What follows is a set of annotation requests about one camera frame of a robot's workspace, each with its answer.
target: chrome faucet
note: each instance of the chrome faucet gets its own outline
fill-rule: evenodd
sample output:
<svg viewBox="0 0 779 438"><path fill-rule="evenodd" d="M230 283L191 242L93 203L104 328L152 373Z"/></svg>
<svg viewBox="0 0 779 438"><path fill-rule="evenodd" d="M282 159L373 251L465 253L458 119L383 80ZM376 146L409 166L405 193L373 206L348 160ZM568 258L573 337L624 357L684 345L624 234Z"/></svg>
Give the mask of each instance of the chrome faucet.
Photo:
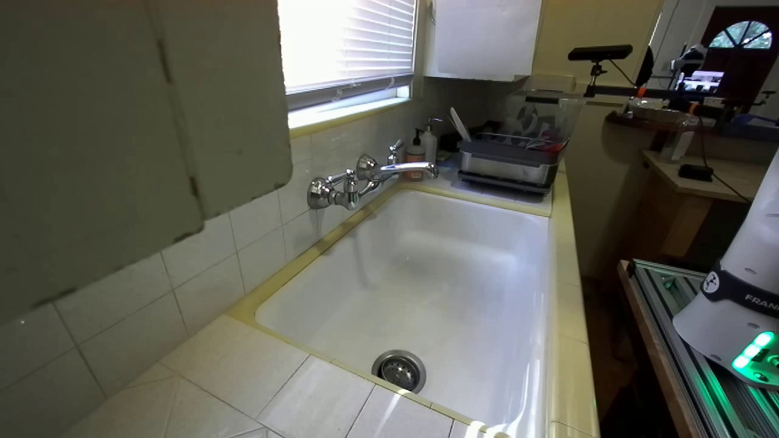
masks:
<svg viewBox="0 0 779 438"><path fill-rule="evenodd" d="M306 203L312 210L326 210L341 204L352 210L360 197L386 183L398 174L436 171L436 163L415 160L398 163L400 142L388 143L386 163L379 166L373 157L363 154L355 168L345 168L338 175L313 177L306 189Z"/></svg>

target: drain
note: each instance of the drain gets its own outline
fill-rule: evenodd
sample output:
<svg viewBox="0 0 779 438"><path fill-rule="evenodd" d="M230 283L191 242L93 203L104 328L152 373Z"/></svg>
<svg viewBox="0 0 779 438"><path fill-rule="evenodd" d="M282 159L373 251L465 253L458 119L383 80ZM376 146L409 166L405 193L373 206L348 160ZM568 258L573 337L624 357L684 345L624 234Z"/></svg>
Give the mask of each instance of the drain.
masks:
<svg viewBox="0 0 779 438"><path fill-rule="evenodd" d="M421 361L409 350L381 354L370 373L409 393L421 393L426 378Z"/></svg>

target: cabinet door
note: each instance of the cabinet door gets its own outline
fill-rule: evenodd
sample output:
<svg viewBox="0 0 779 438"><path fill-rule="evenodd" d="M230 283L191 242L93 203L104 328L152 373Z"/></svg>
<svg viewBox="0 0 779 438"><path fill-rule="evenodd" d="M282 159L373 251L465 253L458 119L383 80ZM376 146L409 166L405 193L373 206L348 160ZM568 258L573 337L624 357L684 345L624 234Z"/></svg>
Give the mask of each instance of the cabinet door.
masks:
<svg viewBox="0 0 779 438"><path fill-rule="evenodd" d="M142 3L0 3L0 318L202 227Z"/></svg>
<svg viewBox="0 0 779 438"><path fill-rule="evenodd" d="M291 175L274 0L156 0L206 216Z"/></svg>
<svg viewBox="0 0 779 438"><path fill-rule="evenodd" d="M426 75L520 80L533 73L540 0L436 0Z"/></svg>

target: tiled wall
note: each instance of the tiled wall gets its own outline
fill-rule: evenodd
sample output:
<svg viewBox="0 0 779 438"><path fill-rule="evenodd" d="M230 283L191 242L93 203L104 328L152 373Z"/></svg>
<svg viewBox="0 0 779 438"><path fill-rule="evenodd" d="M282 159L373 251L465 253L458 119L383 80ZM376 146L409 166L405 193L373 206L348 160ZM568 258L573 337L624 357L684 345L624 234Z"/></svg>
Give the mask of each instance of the tiled wall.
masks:
<svg viewBox="0 0 779 438"><path fill-rule="evenodd" d="M312 211L312 175L409 138L393 107L291 138L291 180L203 232L0 327L0 435L57 435L349 211Z"/></svg>

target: white sink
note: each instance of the white sink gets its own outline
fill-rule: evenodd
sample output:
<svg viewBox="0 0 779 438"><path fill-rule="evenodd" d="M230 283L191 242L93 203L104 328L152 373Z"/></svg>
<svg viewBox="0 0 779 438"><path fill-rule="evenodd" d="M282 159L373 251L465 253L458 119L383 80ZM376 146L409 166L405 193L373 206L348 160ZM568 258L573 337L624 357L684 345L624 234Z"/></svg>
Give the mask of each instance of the white sink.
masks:
<svg viewBox="0 0 779 438"><path fill-rule="evenodd" d="M549 244L547 216L398 189L256 318L348 369L411 350L426 365L422 399L533 435Z"/></svg>

